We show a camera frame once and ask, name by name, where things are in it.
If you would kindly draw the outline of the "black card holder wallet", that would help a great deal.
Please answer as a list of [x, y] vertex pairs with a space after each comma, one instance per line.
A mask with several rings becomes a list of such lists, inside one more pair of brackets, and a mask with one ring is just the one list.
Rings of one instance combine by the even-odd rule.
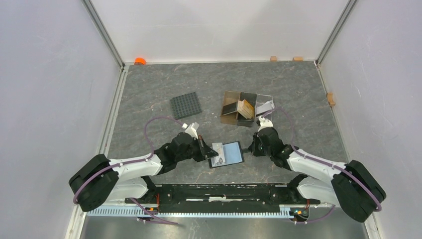
[[[248, 148], [242, 148], [239, 141], [223, 143], [223, 149], [224, 149], [226, 163], [225, 165], [219, 166], [219, 167], [243, 163], [245, 161], [244, 154], [250, 152]], [[218, 167], [212, 167], [211, 160], [212, 159], [208, 160], [209, 167], [218, 168]]]

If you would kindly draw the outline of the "orange card stack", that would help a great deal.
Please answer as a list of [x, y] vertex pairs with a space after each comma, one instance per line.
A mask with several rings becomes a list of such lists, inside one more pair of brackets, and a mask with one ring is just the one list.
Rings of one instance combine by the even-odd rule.
[[254, 106], [252, 106], [246, 99], [239, 100], [237, 105], [237, 112], [245, 119], [250, 120], [254, 118]]

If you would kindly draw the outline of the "amber and black organizer box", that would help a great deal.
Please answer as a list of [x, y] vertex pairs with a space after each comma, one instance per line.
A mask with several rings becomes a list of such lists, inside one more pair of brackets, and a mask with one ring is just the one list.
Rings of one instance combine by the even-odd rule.
[[255, 124], [257, 94], [225, 91], [220, 122], [237, 126], [252, 127]]

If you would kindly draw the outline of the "black credit card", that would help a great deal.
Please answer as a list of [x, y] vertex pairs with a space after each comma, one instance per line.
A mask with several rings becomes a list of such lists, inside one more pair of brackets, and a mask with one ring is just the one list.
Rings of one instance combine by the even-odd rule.
[[238, 101], [230, 103], [222, 107], [221, 115], [229, 115], [237, 112]]

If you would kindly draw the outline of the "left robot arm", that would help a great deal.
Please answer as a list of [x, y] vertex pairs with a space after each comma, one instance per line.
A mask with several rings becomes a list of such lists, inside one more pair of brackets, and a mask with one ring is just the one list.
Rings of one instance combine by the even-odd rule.
[[98, 154], [70, 178], [73, 202], [84, 212], [126, 198], [150, 203], [156, 198], [151, 176], [167, 173], [184, 160], [201, 162], [216, 156], [218, 152], [208, 146], [202, 136], [193, 137], [186, 132], [179, 133], [170, 143], [148, 155], [108, 159], [104, 154]]

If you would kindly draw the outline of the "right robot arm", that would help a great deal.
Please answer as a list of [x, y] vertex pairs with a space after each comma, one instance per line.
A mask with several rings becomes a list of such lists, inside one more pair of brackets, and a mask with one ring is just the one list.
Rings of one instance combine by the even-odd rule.
[[387, 198], [382, 186], [359, 161], [335, 162], [285, 144], [273, 127], [258, 130], [248, 148], [253, 156], [267, 156], [280, 168], [297, 172], [288, 184], [291, 202], [318, 200], [340, 207], [350, 218], [363, 223], [382, 209]]

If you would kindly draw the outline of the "dark grey stud baseplate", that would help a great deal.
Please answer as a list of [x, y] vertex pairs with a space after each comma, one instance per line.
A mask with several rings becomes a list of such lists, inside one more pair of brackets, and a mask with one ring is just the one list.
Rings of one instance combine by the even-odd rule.
[[170, 100], [173, 118], [176, 120], [200, 114], [202, 107], [196, 92], [187, 93]]

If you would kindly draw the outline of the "curved wooden piece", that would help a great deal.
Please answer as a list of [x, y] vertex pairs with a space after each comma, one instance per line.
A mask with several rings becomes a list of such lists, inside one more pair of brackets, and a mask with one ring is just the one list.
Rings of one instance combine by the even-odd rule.
[[327, 102], [330, 107], [334, 107], [336, 105], [336, 102], [334, 101], [333, 92], [328, 92], [326, 94]]

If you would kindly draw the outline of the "orange round cap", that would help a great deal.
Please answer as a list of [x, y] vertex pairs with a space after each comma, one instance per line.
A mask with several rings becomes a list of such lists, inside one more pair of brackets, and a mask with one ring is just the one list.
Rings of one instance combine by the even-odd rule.
[[146, 60], [142, 57], [137, 57], [134, 60], [134, 65], [145, 65], [146, 64]]

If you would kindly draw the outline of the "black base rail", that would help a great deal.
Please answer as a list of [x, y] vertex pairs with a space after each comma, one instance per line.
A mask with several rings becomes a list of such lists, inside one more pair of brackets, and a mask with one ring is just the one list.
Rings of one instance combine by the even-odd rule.
[[320, 204], [286, 184], [162, 184], [137, 199], [161, 213], [275, 213], [280, 205]]

